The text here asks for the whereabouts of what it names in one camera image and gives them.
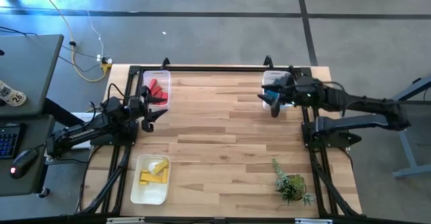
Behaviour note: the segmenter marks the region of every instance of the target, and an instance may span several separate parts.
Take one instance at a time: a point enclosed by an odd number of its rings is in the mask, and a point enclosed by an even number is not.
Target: concrete floor
[[[60,9],[100,11],[300,12],[298,0],[53,0]],[[430,0],[306,0],[309,13],[431,13]],[[47,0],[0,0],[4,7],[52,8]],[[67,17],[79,49],[100,54],[87,17]],[[254,64],[270,54],[277,65],[310,65],[302,20],[298,18],[93,17],[105,54],[115,63]],[[430,20],[310,20],[319,65],[351,94],[392,97],[414,79],[431,73]],[[59,16],[2,15],[0,25],[38,34],[69,33]],[[70,54],[61,51],[66,59]],[[79,56],[87,69],[94,59]],[[86,73],[100,76],[98,70]],[[87,83],[59,60],[49,98],[70,111],[88,109],[102,99],[106,79]],[[61,98],[67,91],[70,98]],[[426,108],[410,109],[415,112]],[[354,173],[364,214],[369,217],[431,223],[431,174],[395,180],[392,171],[407,167],[397,133],[357,130],[362,142],[352,147]],[[416,143],[421,163],[430,163],[431,147]],[[0,198],[0,219],[71,214],[84,165],[49,168],[46,186],[53,193]],[[14,211],[21,208],[19,214]]]

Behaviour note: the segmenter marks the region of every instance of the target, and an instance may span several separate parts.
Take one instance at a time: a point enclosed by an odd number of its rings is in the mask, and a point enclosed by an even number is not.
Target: wooden tabletop
[[[109,83],[121,90],[130,65],[114,65]],[[328,67],[311,67],[312,76],[330,81]],[[317,205],[289,206],[275,192],[271,159],[288,174],[301,174],[314,192],[310,157],[303,147],[300,108],[272,118],[257,97],[263,73],[171,72],[171,108],[155,123],[153,133],[139,131],[132,148],[121,215],[189,217],[318,217]],[[120,95],[112,89],[112,96]],[[337,118],[338,113],[320,111]],[[339,149],[328,149],[333,183],[353,210],[361,213],[350,161]],[[162,205],[133,204],[130,193],[136,159],[141,154],[171,160],[168,199]],[[112,147],[92,158],[84,206],[106,182]],[[117,193],[113,188],[110,209]],[[323,188],[329,211],[327,191]]]

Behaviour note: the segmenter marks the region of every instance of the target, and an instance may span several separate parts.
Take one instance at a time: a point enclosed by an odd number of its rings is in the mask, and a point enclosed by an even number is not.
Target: green leaves
[[[275,181],[275,186],[277,186],[276,191],[281,193],[281,199],[286,201],[288,205],[290,202],[300,199],[304,201],[304,205],[311,205],[311,202],[314,201],[314,196],[311,193],[305,193],[305,179],[300,174],[288,176],[280,169],[275,159],[272,159],[272,164],[279,177]]]

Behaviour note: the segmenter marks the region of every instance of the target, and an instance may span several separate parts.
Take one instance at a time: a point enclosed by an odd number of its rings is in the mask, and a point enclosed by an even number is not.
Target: white plastic container
[[[141,170],[149,170],[152,172],[157,163],[167,160],[169,163],[168,182],[148,184],[139,184]],[[133,178],[132,191],[130,194],[131,202],[135,204],[162,204],[168,198],[169,181],[170,181],[170,160],[165,155],[140,155],[137,158],[135,177]]]
[[[170,99],[171,99],[171,81],[170,81],[170,72],[167,70],[159,70],[159,71],[145,71],[143,72],[143,85],[150,87],[150,82],[152,79],[157,80],[157,85],[162,88],[163,92],[168,93],[168,100],[165,104],[150,104],[150,108],[155,110],[163,110],[169,109]]]
[[[262,85],[272,84],[276,79],[279,79],[281,77],[284,77],[286,75],[290,75],[287,71],[272,71],[268,70],[263,72],[262,77]],[[262,101],[263,109],[270,110],[271,106],[269,104],[266,104],[264,101]],[[286,109],[288,106],[292,106],[291,104],[284,104],[280,106],[280,110]]]

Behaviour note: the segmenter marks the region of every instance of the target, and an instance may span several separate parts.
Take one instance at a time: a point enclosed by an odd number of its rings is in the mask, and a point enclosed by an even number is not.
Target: keyboard
[[[24,124],[0,124],[0,159],[13,159],[19,150]]]

